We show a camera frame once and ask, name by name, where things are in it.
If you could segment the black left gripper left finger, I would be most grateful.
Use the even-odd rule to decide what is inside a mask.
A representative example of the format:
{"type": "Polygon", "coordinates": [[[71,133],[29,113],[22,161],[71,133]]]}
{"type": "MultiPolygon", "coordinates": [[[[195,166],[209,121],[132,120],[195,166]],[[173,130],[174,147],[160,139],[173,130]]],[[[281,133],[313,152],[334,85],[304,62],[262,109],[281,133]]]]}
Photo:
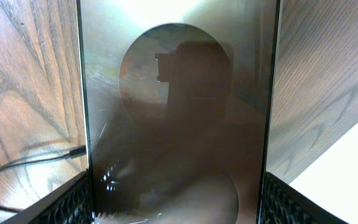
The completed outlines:
{"type": "Polygon", "coordinates": [[[93,221],[90,178],[83,171],[2,224],[92,224],[93,221]]]}

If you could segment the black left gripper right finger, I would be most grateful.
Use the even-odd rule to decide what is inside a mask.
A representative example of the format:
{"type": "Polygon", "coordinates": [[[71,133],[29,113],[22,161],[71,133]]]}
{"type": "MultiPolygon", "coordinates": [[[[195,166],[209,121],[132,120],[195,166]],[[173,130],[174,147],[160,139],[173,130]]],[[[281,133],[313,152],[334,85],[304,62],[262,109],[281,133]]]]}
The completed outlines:
{"type": "Polygon", "coordinates": [[[264,174],[258,211],[261,224],[346,224],[270,172],[264,174]]]}

